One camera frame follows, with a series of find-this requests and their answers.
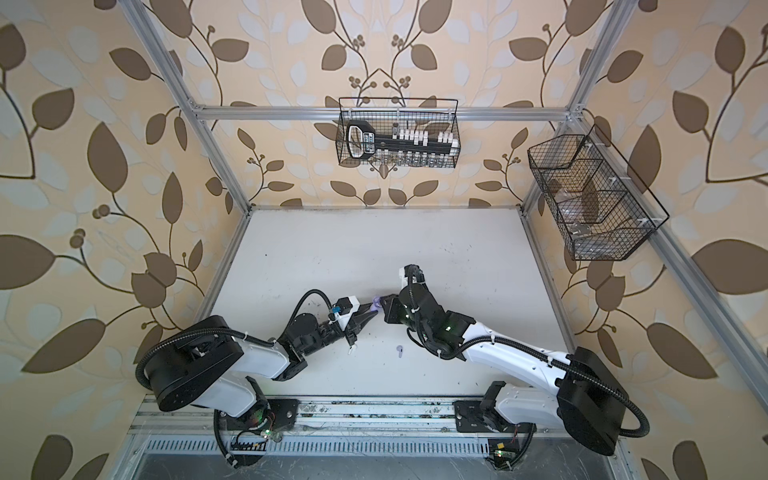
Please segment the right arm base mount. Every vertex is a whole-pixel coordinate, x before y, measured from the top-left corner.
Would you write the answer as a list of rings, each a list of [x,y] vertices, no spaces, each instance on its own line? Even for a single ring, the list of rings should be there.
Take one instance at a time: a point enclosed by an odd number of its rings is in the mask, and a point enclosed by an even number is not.
[[[455,426],[459,433],[499,433],[514,436],[536,431],[536,426],[531,423],[510,423],[492,407],[484,407],[482,401],[458,400],[453,403],[453,408]]]

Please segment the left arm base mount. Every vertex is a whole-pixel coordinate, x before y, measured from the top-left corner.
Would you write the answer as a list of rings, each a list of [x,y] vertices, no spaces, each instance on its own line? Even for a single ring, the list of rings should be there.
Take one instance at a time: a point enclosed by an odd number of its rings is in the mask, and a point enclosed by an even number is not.
[[[296,398],[270,398],[258,403],[240,417],[214,413],[214,424],[221,430],[290,430],[298,418],[300,401]]]

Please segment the purple round charging case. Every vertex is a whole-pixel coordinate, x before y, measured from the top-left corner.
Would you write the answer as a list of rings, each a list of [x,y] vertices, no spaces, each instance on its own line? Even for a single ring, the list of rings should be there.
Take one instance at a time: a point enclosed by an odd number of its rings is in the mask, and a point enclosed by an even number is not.
[[[382,300],[381,300],[380,297],[375,297],[372,300],[372,303],[371,303],[371,306],[370,306],[370,310],[371,311],[377,311],[379,313],[384,311],[384,307],[383,307]]]

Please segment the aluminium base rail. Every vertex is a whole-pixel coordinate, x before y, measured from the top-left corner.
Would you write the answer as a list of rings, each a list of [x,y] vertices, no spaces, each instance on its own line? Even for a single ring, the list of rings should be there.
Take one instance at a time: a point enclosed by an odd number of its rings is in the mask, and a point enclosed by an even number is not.
[[[298,432],[342,431],[423,431],[455,429],[457,402],[479,402],[470,397],[385,397],[385,396],[296,396],[272,397],[269,404],[277,425],[292,426]],[[160,433],[197,433],[212,428],[211,409],[187,406],[174,412],[162,412],[152,397],[144,399],[129,431]]]

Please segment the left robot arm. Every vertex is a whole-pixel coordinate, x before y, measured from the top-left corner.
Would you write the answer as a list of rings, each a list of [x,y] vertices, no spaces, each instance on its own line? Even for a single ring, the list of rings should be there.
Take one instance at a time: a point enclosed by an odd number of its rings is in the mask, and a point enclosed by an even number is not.
[[[262,340],[212,315],[151,347],[137,361],[135,377],[155,395],[158,408],[172,412],[192,405],[230,417],[265,412],[269,402],[257,377],[287,381],[307,367],[307,357],[344,340],[354,346],[381,311],[381,299],[360,303],[354,296],[332,304],[312,289],[294,308],[276,339]]]

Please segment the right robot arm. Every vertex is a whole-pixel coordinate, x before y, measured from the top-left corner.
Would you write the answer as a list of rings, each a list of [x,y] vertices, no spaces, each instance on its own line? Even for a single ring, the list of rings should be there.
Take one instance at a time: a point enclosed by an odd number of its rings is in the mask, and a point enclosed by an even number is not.
[[[614,453],[619,438],[650,433],[647,415],[593,351],[579,347],[566,353],[507,337],[468,315],[444,309],[419,266],[403,267],[400,276],[401,291],[374,302],[386,323],[405,326],[415,343],[442,361],[493,368],[545,396],[525,400],[520,388],[495,381],[470,421],[498,433],[523,424],[562,428],[580,445],[604,456]]]

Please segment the black tool with white bits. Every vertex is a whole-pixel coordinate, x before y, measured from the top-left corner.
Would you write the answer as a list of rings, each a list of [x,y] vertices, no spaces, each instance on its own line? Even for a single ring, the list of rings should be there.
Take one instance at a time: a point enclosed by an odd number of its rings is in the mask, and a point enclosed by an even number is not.
[[[337,141],[349,157],[359,160],[381,159],[389,154],[413,160],[447,159],[461,153],[460,138],[452,131],[434,133],[395,122],[377,129],[368,121],[352,120],[342,128]]]

